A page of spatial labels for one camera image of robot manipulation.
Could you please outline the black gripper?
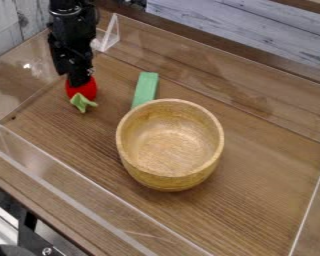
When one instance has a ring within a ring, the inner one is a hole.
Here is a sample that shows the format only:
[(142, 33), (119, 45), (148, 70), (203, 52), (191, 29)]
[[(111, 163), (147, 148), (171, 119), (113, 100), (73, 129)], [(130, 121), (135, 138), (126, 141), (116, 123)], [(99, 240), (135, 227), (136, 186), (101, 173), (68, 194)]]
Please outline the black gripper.
[(48, 43), (56, 71), (68, 73), (72, 87), (89, 82), (93, 73), (91, 42), (99, 23), (93, 0), (49, 0)]

